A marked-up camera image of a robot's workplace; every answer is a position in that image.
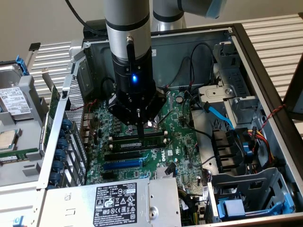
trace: blue clip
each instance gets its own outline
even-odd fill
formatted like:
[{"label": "blue clip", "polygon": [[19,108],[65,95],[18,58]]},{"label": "blue clip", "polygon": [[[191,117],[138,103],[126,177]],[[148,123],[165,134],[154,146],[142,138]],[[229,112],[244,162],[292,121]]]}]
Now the blue clip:
[{"label": "blue clip", "polygon": [[16,58],[16,63],[21,67],[22,72],[23,72],[23,75],[24,75],[24,76],[28,76],[28,75],[29,75],[29,72],[28,72],[28,70],[27,70],[27,66],[26,66],[26,64],[24,63],[23,59],[22,59],[22,58],[19,58],[19,55],[18,55],[17,58]]},{"label": "blue clip", "polygon": [[23,227],[22,221],[24,216],[20,216],[14,219],[13,227]]}]

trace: warning label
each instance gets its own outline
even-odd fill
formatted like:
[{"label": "warning label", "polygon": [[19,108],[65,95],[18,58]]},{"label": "warning label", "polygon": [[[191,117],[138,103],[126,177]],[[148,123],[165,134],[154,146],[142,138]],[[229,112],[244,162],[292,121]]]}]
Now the warning label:
[{"label": "warning label", "polygon": [[0,97],[12,116],[30,113],[28,104],[20,88],[0,89]]},{"label": "warning label", "polygon": [[98,187],[94,226],[117,226],[137,223],[137,183]]}]

